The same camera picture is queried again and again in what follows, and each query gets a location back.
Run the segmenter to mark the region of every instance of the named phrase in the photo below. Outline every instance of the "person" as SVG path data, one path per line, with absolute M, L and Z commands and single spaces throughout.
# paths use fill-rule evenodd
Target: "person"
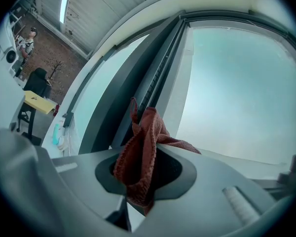
M 31 31 L 26 39 L 20 37 L 16 39 L 16 52 L 19 59 L 13 64 L 12 68 L 15 71 L 15 76 L 19 77 L 25 62 L 28 60 L 34 48 L 34 38 L 37 36 L 37 29 L 31 28 Z

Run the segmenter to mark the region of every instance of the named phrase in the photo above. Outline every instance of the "yellow desk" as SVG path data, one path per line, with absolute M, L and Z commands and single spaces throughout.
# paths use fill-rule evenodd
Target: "yellow desk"
M 24 103 L 28 104 L 29 106 L 44 114 L 48 114 L 56 106 L 55 104 L 38 96 L 30 90 L 25 91 Z

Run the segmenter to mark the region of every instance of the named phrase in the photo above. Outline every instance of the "red towel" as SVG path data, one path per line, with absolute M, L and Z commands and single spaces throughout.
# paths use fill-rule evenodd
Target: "red towel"
M 165 124 L 157 110 L 147 107 L 143 113 L 141 124 L 137 124 L 137 103 L 131 99 L 131 119 L 134 136 L 127 142 L 119 155 L 114 176 L 127 187 L 127 198 L 130 202 L 144 208 L 145 214 L 153 206 L 151 187 L 158 178 L 152 178 L 156 159 L 156 143 L 182 148 L 200 154 L 186 141 L 170 137 Z

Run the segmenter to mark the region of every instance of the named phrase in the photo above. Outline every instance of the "ceiling light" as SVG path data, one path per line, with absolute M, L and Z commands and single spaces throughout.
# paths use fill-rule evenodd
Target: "ceiling light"
M 61 23 L 65 22 L 67 3 L 68 3 L 68 0 L 61 0 L 60 15 L 59 15 L 59 21 Z

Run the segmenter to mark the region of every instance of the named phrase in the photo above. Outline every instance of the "black office chair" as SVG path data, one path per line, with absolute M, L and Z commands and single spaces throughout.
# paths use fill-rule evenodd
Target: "black office chair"
M 46 70 L 42 68 L 37 68 L 33 72 L 31 72 L 30 77 L 24 86 L 23 90 L 30 90 L 37 94 L 40 97 L 45 96 L 46 88 L 47 88 L 47 81 L 45 79 L 47 72 Z M 20 123 L 21 120 L 25 121 L 26 123 L 30 123 L 29 121 L 29 116 L 27 115 L 26 112 L 31 112 L 31 116 L 34 115 L 35 113 L 33 112 L 35 110 L 31 106 L 27 105 L 24 103 L 21 107 L 21 110 L 18 115 L 18 128 L 16 129 L 17 132 L 20 131 Z

